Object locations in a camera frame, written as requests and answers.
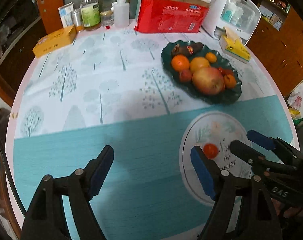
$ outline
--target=teal placemat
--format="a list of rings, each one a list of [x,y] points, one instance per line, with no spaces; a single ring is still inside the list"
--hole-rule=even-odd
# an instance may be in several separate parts
[[[15,139],[14,175],[22,202],[27,208],[45,174],[67,176],[111,145],[114,163],[99,195],[91,201],[107,239],[156,240],[199,226],[208,219],[211,207],[198,202],[184,186],[179,147],[190,122],[208,111],[231,115],[246,131],[254,129],[289,143],[293,139],[277,96]],[[267,158],[278,160],[271,153]],[[64,200],[69,230],[77,239],[70,207]]]

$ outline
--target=pink table edge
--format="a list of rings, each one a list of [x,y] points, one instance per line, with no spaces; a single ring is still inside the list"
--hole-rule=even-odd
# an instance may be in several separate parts
[[[135,20],[131,20],[131,23],[128,27],[123,28],[123,29],[133,29],[134,26],[136,25],[136,21]],[[113,31],[113,30],[117,30],[119,28],[116,28],[115,26],[112,26],[112,28],[110,30],[106,30],[103,28],[99,28],[98,30],[95,31],[91,31],[91,32],[81,32],[77,35],[77,38],[81,38],[81,37],[85,37],[85,36],[89,36],[92,34],[97,34],[97,33],[101,33],[101,32],[106,32],[106,31]],[[290,128],[292,130],[292,134],[293,134],[293,141],[292,141],[292,145],[299,150],[299,143],[298,143],[298,137],[297,137],[297,133],[295,130],[295,126],[293,124],[291,115],[288,111],[288,107],[286,105],[286,102],[283,98],[283,96],[281,95],[276,83],[274,82],[274,80],[272,79],[272,77],[270,76],[270,74],[268,73],[268,71],[266,70],[266,68],[263,66],[263,64],[260,62],[260,60],[250,51],[250,49],[248,49],[248,51],[250,52],[252,58],[255,60],[256,64],[258,65],[258,67],[262,70],[262,72],[264,73],[264,75],[266,76],[267,80],[269,81],[271,87],[274,89],[276,95],[278,96],[278,99],[285,111],[286,117],[288,119],[288,122],[290,124]],[[15,131],[16,131],[16,125],[17,125],[17,116],[19,114],[19,108],[20,108],[20,104],[21,104],[21,100],[22,100],[22,96],[24,93],[24,90],[26,88],[26,86],[29,83],[30,78],[32,77],[32,74],[34,72],[35,67],[37,66],[38,63],[38,58],[34,58],[34,60],[32,61],[32,63],[30,64],[24,78],[21,81],[21,84],[19,86],[19,89],[17,91],[14,103],[13,103],[13,107],[11,110],[11,114],[10,114],[10,118],[9,118],[9,123],[8,123],[8,127],[7,127],[7,135],[6,135],[6,144],[5,144],[5,152],[7,155],[7,159],[8,159],[8,165],[10,168],[10,172],[11,175],[14,179],[14,169],[13,169],[13,142],[14,142],[14,138],[15,138]],[[22,224],[24,221],[24,216],[21,213],[21,210],[19,209],[19,206],[14,198],[13,192],[9,186],[9,182],[7,179],[7,188],[8,188],[8,193],[9,193],[9,198],[13,207],[13,211],[14,214],[16,216],[16,219],[18,221],[19,226],[22,228]]]

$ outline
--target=scalloped plate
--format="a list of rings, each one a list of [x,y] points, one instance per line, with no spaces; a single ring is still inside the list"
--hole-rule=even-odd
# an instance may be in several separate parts
[[[241,95],[241,80],[238,78],[237,70],[235,70],[229,60],[223,58],[218,51],[209,49],[206,45],[202,48],[202,50],[191,57],[189,57],[189,61],[191,61],[194,57],[204,57],[208,52],[212,52],[216,55],[217,61],[215,63],[211,63],[212,67],[218,68],[222,67],[224,69],[231,69],[234,73],[234,76],[237,81],[237,85],[233,89],[226,89],[224,92],[219,93],[215,96],[206,96],[200,93],[191,82],[181,83],[179,81],[178,72],[176,72],[171,66],[171,51],[175,47],[176,44],[181,46],[194,44],[194,41],[176,41],[175,43],[168,43],[166,47],[163,48],[161,52],[161,59],[163,63],[164,71],[167,75],[173,80],[175,86],[184,90],[191,97],[199,98],[204,100],[209,104],[232,104],[235,103]]]

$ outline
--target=metal screw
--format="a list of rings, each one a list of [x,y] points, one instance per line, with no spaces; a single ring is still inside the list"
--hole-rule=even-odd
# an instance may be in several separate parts
[[[227,171],[227,170],[221,170],[220,173],[221,173],[222,176],[228,176],[229,175],[229,171]]]
[[[259,177],[258,175],[254,175],[254,176],[253,176],[253,179],[254,179],[256,182],[261,181],[261,177]]]
[[[77,176],[79,176],[79,175],[81,175],[81,174],[83,174],[84,173],[84,170],[83,169],[77,169],[77,170],[75,170],[75,174],[77,175]]]
[[[51,179],[51,175],[47,174],[43,177],[44,181],[49,181]]]

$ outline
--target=white appliance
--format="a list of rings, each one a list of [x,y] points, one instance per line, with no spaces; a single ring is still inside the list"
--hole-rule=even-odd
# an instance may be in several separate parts
[[[261,18],[257,6],[250,0],[216,0],[202,24],[215,39],[225,33],[224,26],[231,28],[247,44]]]

